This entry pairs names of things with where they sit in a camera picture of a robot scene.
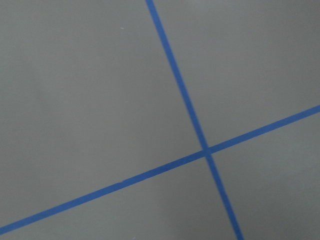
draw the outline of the gray surface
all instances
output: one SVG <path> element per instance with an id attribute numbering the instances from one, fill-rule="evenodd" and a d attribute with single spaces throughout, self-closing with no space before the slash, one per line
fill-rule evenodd
<path id="1" fill-rule="evenodd" d="M 214 145 L 318 105 L 320 2 L 156 0 Z M 0 226 L 200 150 L 143 0 L 0 2 Z M 246 240 L 319 235 L 319 116 L 214 155 Z M 205 161 L 1 239 L 233 240 Z"/>
<path id="2" fill-rule="evenodd" d="M 28 227 L 4 240 L 235 240 L 204 159 Z"/>
<path id="3" fill-rule="evenodd" d="M 214 154 L 245 239 L 320 236 L 320 116 Z"/>

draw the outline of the blue tape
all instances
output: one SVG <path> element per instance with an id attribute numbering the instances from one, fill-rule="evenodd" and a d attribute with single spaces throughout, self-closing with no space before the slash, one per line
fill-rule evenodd
<path id="1" fill-rule="evenodd" d="M 243 235 L 241 233 L 241 229 L 240 229 L 240 226 L 238 224 L 235 212 L 233 211 L 232 205 L 231 205 L 230 200 L 228 198 L 227 192 L 226 192 L 225 187 L 223 185 L 223 182 L 222 182 L 222 179 L 221 179 L 220 174 L 218 172 L 217 166 L 216 166 L 216 164 L 214 162 L 214 159 L 213 159 L 213 157 L 211 155 L 211 152 L 209 150 L 209 146 L 208 146 L 206 137 L 205 137 L 205 135 L 203 133 L 203 130 L 201 128 L 200 122 L 198 120 L 196 111 L 195 111 L 195 109 L 193 107 L 191 98 L 190 98 L 190 96 L 188 94 L 188 91 L 187 91 L 186 85 L 184 83 L 183 77 L 182 77 L 182 75 L 180 73 L 180 70 L 179 70 L 178 64 L 176 62 L 175 56 L 174 56 L 174 54 L 173 54 L 173 52 L 171 50 L 168 38 L 167 38 L 165 30 L 164 30 L 164 28 L 162 26 L 160 17 L 158 15 L 158 12 L 157 12 L 157 9 L 156 9 L 156 6 L 155 6 L 153 0 L 145 0 L 145 2 L 147 4 L 147 6 L 148 6 L 150 15 L 151 15 L 152 20 L 154 22 L 155 28 L 156 28 L 156 30 L 158 32 L 160 41 L 162 43 L 162 46 L 163 46 L 163 49 L 165 51 L 166 57 L 167 57 L 168 62 L 170 64 L 170 67 L 171 67 L 171 70 L 173 72 L 173 75 L 175 77 L 176 83 L 177 83 L 177 85 L 179 87 L 179 90 L 180 90 L 180 93 L 182 95 L 184 104 L 186 106 L 186 109 L 188 111 L 189 117 L 191 119 L 192 125 L 194 127 L 195 132 L 196 132 L 196 135 L 198 137 L 200 145 L 201 145 L 201 147 L 202 147 L 202 149 L 203 149 L 203 151 L 205 153 L 206 161 L 208 163 L 208 166 L 209 166 L 210 171 L 212 173 L 213 179 L 215 181 L 215 184 L 216 184 L 217 189 L 219 191 L 220 197 L 222 199 L 223 205 L 225 207 L 225 210 L 226 210 L 227 215 L 229 217 L 229 220 L 231 222 L 233 231 L 234 231 L 234 233 L 236 235 L 236 238 L 238 240 L 243 240 L 244 237 L 243 237 Z"/>
<path id="2" fill-rule="evenodd" d="M 221 150 L 227 149 L 229 147 L 232 147 L 236 144 L 245 142 L 247 140 L 250 140 L 252 138 L 258 137 L 262 134 L 266 134 L 270 131 L 276 130 L 278 128 L 284 127 L 288 124 L 291 124 L 293 122 L 302 120 L 304 118 L 310 117 L 312 115 L 320 113 L 320 105 L 315 106 L 313 108 L 310 108 L 308 110 L 302 111 L 300 113 L 297 113 L 295 115 L 289 116 L 287 118 L 284 118 L 282 120 L 273 122 L 269 125 L 263 126 L 261 128 L 258 128 L 256 130 L 250 131 L 246 134 L 243 134 L 241 136 L 234 137 L 230 140 L 224 141 L 222 143 L 219 143 L 217 145 L 214 145 L 210 147 L 211 153 L 216 153 Z M 131 185 L 137 184 L 141 181 L 144 181 L 146 179 L 152 178 L 154 176 L 157 176 L 159 174 L 163 174 L 167 171 L 170 171 L 172 169 L 178 168 L 182 165 L 191 163 L 195 160 L 198 160 L 200 158 L 203 158 L 205 156 L 204 151 L 199 151 L 194 154 L 191 154 L 189 156 L 185 156 L 183 158 L 180 158 L 178 160 L 169 162 L 165 165 L 159 166 L 157 168 L 154 168 L 152 170 L 146 171 L 144 173 L 141 173 L 137 176 L 133 176 L 131 178 L 128 178 L 122 182 L 107 186 L 103 189 L 100 189 L 98 191 L 94 191 L 92 193 L 89 193 L 87 195 L 81 196 L 79 198 L 76 198 L 74 200 L 68 201 L 66 203 L 63 203 L 61 205 L 55 206 L 53 208 L 50 208 L 48 210 L 39 212 L 35 215 L 26 217 L 24 219 L 21 219 L 19 221 L 13 222 L 11 224 L 5 225 L 0 227 L 0 235 L 6 234 L 8 232 L 11 232 L 13 230 L 22 228 L 24 226 L 30 225 L 32 223 L 35 223 L 37 221 L 43 220 L 45 218 L 51 217 L 53 215 L 56 215 L 58 213 L 61 213 L 63 211 L 69 210 L 71 208 L 77 207 L 79 205 L 85 204 L 89 201 L 92 201 L 94 199 L 100 198 L 102 196 L 108 195 L 110 193 L 116 192 L 118 190 L 124 189 L 126 187 L 129 187 Z"/>

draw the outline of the gray floor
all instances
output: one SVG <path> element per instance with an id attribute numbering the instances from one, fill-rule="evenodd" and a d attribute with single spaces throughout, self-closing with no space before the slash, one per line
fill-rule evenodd
<path id="1" fill-rule="evenodd" d="M 320 104 L 320 2 L 155 4 L 210 146 Z M 201 150 L 143 0 L 4 0 L 0 22 L 0 226 Z M 214 154 L 246 240 L 318 239 L 319 124 Z M 0 238 L 236 239 L 204 159 Z"/>

